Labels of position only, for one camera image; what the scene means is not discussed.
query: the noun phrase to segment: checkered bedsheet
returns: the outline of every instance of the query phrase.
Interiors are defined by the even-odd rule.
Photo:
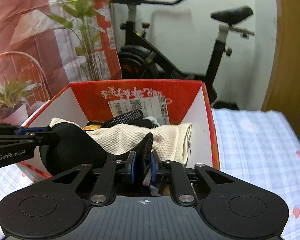
[[[283,114],[213,109],[220,169],[272,191],[289,207],[285,240],[300,240],[300,142]]]

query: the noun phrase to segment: wooden panel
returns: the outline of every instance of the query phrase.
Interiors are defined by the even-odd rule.
[[[262,110],[282,112],[300,139],[300,0],[278,0],[278,32]]]

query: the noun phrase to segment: silver bolt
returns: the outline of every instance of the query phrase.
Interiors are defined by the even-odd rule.
[[[91,201],[95,203],[102,203],[107,200],[107,197],[104,195],[94,195],[91,197]]]
[[[179,197],[179,200],[183,203],[190,203],[190,202],[194,201],[194,196],[188,195],[188,194],[181,195]]]

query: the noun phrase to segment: black saddle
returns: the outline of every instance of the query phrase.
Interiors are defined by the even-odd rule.
[[[253,15],[250,6],[242,6],[225,11],[212,12],[211,18],[229,25],[235,25]]]

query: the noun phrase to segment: waffle-textured towel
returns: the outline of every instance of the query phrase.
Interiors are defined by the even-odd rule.
[[[53,118],[50,126],[67,122],[60,118]],[[156,150],[162,161],[171,160],[186,164],[188,147],[192,133],[192,124],[163,125],[154,129],[137,127],[128,124],[117,124],[111,128],[101,128],[87,131],[104,150],[119,155],[135,147],[148,133],[152,133],[154,142],[152,149]]]

